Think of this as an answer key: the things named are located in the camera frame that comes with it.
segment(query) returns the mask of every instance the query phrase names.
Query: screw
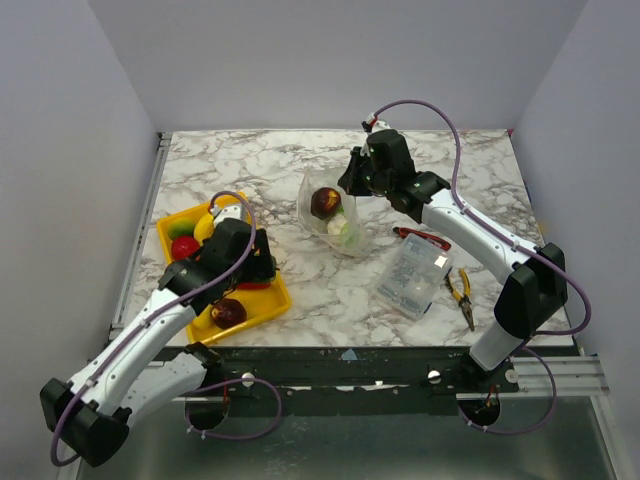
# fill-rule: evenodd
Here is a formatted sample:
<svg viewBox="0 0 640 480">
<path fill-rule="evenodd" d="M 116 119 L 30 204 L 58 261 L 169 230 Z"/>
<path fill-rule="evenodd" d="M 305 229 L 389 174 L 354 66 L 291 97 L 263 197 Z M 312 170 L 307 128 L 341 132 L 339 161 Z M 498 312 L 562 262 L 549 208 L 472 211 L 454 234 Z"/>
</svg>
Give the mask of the screw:
<svg viewBox="0 0 640 480">
<path fill-rule="evenodd" d="M 253 373 L 251 372 L 246 372 L 242 374 L 242 378 L 247 378 L 247 379 L 252 379 L 252 378 L 256 378 Z M 251 385 L 253 385 L 253 382 L 242 382 L 242 385 L 244 385 L 245 387 L 249 388 Z"/>
<path fill-rule="evenodd" d="M 442 375 L 440 375 L 440 372 L 437 370 L 431 370 L 427 374 L 427 379 L 429 380 L 429 383 L 436 385 L 442 381 Z"/>
<path fill-rule="evenodd" d="M 518 383 L 518 372 L 516 372 L 513 369 L 509 369 L 506 372 L 504 372 L 504 378 L 509 383 Z"/>
</svg>

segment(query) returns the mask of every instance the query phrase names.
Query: clear plastic bag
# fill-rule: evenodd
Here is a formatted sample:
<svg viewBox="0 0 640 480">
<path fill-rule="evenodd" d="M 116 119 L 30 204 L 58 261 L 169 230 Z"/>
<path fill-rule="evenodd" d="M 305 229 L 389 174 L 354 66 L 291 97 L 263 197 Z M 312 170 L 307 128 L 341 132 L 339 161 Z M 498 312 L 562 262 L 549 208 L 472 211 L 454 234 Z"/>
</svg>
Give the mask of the clear plastic bag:
<svg viewBox="0 0 640 480">
<path fill-rule="evenodd" d="M 338 186 L 338 178 L 344 173 L 344 168 L 327 168 L 323 170 L 307 169 L 298 190 L 298 222 L 309 233 L 317 235 L 331 245 L 338 252 L 352 257 L 364 257 L 369 253 L 367 232 L 364 224 L 358 218 L 355 198 L 347 195 Z M 316 190 L 330 187 L 340 193 L 342 215 L 346 217 L 346 225 L 339 234 L 330 234 L 328 221 L 320 220 L 311 215 L 311 197 Z"/>
</svg>

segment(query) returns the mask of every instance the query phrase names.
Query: yellow tray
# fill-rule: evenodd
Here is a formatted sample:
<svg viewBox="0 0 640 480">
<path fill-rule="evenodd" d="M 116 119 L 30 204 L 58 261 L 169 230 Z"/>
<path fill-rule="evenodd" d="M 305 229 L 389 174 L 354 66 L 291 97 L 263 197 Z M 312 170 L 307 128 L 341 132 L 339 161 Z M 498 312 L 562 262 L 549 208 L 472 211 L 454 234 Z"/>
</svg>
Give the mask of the yellow tray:
<svg viewBox="0 0 640 480">
<path fill-rule="evenodd" d="M 223 208 L 236 202 L 235 198 L 225 196 L 216 200 L 216 205 Z M 169 225 L 179 218 L 189 218 L 197 223 L 203 215 L 208 213 L 208 209 L 209 203 L 203 203 L 158 220 L 156 230 L 158 231 L 162 251 L 167 263 L 173 261 L 171 258 L 171 239 L 168 234 Z M 209 305 L 193 322 L 187 325 L 187 337 L 190 343 L 202 342 L 205 345 L 213 345 L 222 338 L 273 320 L 291 308 L 291 297 L 289 297 L 289 292 L 280 272 L 276 272 L 275 280 L 263 290 L 236 290 L 227 295 L 227 297 L 234 298 L 242 303 L 247 311 L 247 321 L 235 327 L 222 330 L 211 320 L 211 309 L 213 307 Z"/>
</svg>

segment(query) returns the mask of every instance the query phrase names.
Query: red apple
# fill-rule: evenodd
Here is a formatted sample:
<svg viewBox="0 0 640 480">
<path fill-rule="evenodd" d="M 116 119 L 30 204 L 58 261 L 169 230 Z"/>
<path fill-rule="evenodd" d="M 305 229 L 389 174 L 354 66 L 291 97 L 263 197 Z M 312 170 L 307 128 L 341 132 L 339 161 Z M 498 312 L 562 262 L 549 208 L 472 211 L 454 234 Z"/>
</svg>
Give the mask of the red apple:
<svg viewBox="0 0 640 480">
<path fill-rule="evenodd" d="M 226 330 L 227 328 L 235 327 L 242 322 L 246 322 L 247 311 L 239 301 L 233 298 L 223 298 L 213 305 L 211 318 L 216 326 Z"/>
<path fill-rule="evenodd" d="M 311 196 L 311 215 L 326 220 L 336 214 L 341 204 L 342 199 L 337 190 L 322 187 Z"/>
<path fill-rule="evenodd" d="M 178 237 L 171 243 L 171 257 L 175 261 L 190 257 L 200 248 L 200 244 L 193 237 Z"/>
</svg>

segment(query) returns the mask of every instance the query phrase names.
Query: green fruit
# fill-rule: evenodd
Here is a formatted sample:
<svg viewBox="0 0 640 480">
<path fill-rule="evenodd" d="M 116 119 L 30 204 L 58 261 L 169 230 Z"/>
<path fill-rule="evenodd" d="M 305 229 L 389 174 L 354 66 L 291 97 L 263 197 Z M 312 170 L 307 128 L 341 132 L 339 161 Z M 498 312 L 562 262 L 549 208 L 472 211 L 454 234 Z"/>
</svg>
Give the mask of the green fruit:
<svg viewBox="0 0 640 480">
<path fill-rule="evenodd" d="M 169 225 L 168 235 L 171 240 L 178 237 L 192 237 L 196 224 L 189 218 L 179 218 Z"/>
</svg>

